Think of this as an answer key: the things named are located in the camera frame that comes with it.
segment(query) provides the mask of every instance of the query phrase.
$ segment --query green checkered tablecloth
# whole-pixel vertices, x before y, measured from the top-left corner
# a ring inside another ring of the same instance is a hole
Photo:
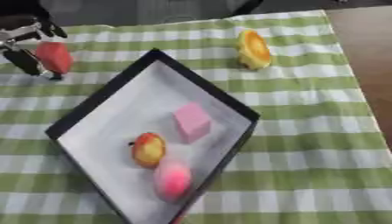
[[[238,65],[244,29],[266,38],[271,67]],[[392,223],[390,154],[322,10],[67,31],[63,81],[0,59],[0,223],[120,223],[44,130],[153,47],[262,115],[185,222]]]

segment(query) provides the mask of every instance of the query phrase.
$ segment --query tray rim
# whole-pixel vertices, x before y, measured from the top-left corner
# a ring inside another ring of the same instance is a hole
[[[140,59],[136,60],[125,70],[120,72],[116,77],[110,80],[106,85],[98,89],[96,92],[91,94],[85,101],[72,109],[68,114],[61,117],[57,122],[52,124],[45,133],[53,140],[64,152],[66,157],[71,161],[72,164],[84,175],[86,175],[88,181],[94,186],[95,190],[103,197],[103,199],[108,203],[108,205],[115,211],[115,213],[124,221],[124,223],[132,224],[132,221],[127,217],[127,215],[116,205],[116,203],[103,191],[100,186],[95,183],[92,176],[88,174],[80,165],[80,163],[74,159],[74,157],[68,153],[68,151],[61,145],[59,138],[70,130],[76,123],[78,123],[85,116],[88,116],[95,108],[100,106],[105,102],[111,95],[114,95],[119,89],[125,86],[128,82],[132,81],[137,77],[145,68],[156,61],[161,61],[166,64],[171,69],[175,70],[178,74],[183,75],[193,84],[205,90],[212,97],[223,102],[225,105],[235,110],[237,113],[247,118],[250,121],[250,125],[241,135],[241,137],[236,141],[234,146],[229,150],[229,152],[224,156],[224,158],[213,168],[213,171],[208,174],[206,180],[190,195],[189,199],[181,207],[181,209],[176,213],[176,215],[171,219],[169,223],[174,223],[174,221],[181,217],[182,214],[195,202],[195,200],[211,185],[214,178],[222,172],[222,170],[227,166],[227,164],[233,159],[233,157],[238,153],[241,147],[248,141],[252,135],[257,121],[260,115],[256,113],[252,108],[249,108],[242,102],[236,100],[234,97],[230,96],[223,90],[216,87],[214,84],[208,80],[197,75],[194,71],[188,67],[182,65],[166,53],[162,52],[157,48],[153,48]]]

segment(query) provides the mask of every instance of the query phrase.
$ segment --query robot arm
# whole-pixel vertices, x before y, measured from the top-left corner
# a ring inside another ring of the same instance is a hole
[[[39,0],[5,0],[0,3],[0,52],[15,66],[30,75],[41,75],[45,69],[39,59],[18,46],[18,41],[67,34],[54,22]]]

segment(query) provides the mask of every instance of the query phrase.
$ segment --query white paper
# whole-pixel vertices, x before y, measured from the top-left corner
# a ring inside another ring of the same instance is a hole
[[[172,112],[197,102],[212,118],[208,135],[182,143]],[[167,143],[165,158],[192,170],[192,190],[228,153],[250,125],[222,102],[165,64],[155,62],[59,138],[60,144],[135,224],[168,223],[184,201],[168,203],[153,189],[152,170],[131,159],[128,142],[156,132]]]

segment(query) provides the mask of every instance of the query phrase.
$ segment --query toy food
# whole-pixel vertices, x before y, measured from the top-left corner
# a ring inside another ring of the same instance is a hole
[[[270,65],[270,50],[265,40],[256,31],[246,30],[238,38],[239,60],[250,69],[264,68]]]
[[[133,159],[145,168],[155,168],[166,153],[165,140],[155,133],[144,133],[129,145]]]
[[[211,118],[196,102],[174,112],[178,132],[185,143],[191,144],[209,133]]]
[[[155,171],[155,186],[158,194],[169,201],[177,200],[192,182],[191,170],[178,161],[164,161]]]
[[[44,67],[58,74],[67,74],[74,60],[63,43],[42,42],[35,52]]]

